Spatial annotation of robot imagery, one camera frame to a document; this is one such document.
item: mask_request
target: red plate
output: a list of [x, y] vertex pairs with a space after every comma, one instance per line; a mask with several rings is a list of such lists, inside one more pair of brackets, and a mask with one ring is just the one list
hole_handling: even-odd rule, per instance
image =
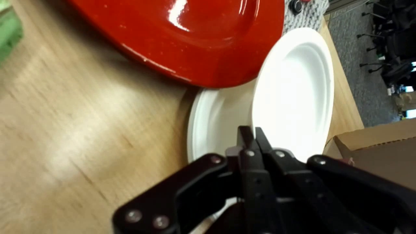
[[254, 80], [284, 28], [284, 0], [69, 0], [123, 52], [195, 86]]

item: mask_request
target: wooden table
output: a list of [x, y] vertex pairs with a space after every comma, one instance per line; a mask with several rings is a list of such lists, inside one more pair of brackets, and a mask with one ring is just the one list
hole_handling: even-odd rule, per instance
[[[198, 89], [126, 60], [63, 2], [13, 4], [26, 35], [0, 64], [0, 233], [111, 233], [119, 206], [186, 165]], [[363, 128], [340, 67], [332, 136]]]

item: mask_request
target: white plate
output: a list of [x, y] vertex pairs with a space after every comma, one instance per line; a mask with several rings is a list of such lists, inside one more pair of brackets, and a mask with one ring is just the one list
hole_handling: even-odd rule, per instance
[[189, 124], [189, 162], [237, 145], [237, 128], [260, 126], [271, 145], [301, 162], [323, 154], [333, 112], [333, 65], [325, 41], [297, 29], [271, 50], [259, 78], [202, 91]]

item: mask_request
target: cardboard box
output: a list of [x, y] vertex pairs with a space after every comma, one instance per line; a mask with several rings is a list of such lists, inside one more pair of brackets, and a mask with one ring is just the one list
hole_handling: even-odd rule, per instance
[[416, 120], [337, 136], [325, 155], [416, 190]]

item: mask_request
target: green object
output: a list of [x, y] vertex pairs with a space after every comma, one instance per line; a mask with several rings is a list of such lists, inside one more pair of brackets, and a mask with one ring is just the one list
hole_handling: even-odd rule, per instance
[[0, 0], [0, 61], [11, 54], [22, 35], [22, 24], [15, 9], [8, 2]]

